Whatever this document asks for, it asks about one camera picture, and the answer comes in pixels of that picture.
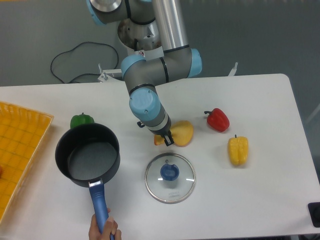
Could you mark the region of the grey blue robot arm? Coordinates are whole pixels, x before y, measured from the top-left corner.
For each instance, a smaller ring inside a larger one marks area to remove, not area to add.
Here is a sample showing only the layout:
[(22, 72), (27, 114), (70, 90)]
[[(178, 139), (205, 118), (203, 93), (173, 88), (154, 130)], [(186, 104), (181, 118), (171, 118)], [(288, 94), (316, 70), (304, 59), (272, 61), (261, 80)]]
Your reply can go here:
[(189, 46), (180, 1), (89, 0), (86, 4), (96, 24), (119, 23), (117, 36), (129, 50), (120, 69), (138, 125), (172, 145), (171, 119), (156, 86), (202, 71), (199, 51)]

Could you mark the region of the person's hand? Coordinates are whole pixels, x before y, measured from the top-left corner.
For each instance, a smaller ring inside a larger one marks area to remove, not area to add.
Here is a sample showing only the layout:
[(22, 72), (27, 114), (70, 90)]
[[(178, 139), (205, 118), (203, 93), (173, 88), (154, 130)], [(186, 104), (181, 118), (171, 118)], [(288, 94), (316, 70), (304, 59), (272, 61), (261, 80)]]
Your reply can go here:
[(88, 231), (88, 237), (90, 240), (110, 240), (113, 236), (114, 240), (122, 239), (122, 232), (118, 229), (118, 223), (114, 220), (112, 216), (106, 220), (103, 231), (100, 233), (98, 228), (98, 223), (96, 215), (93, 214), (91, 217), (91, 223)]

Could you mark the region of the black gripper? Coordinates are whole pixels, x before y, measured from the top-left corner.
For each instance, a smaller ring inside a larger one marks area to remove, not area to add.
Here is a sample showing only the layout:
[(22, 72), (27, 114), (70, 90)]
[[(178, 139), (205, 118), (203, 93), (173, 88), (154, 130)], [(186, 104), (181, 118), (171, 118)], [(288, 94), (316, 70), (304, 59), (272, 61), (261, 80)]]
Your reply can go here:
[(163, 137), (164, 143), (167, 147), (174, 144), (174, 140), (172, 138), (172, 134), (170, 131), (170, 127), (171, 127), (170, 120), (164, 120), (162, 122), (156, 122), (156, 121), (141, 122), (141, 121), (138, 121), (137, 125), (140, 128), (146, 127), (154, 135), (160, 135), (161, 137)]

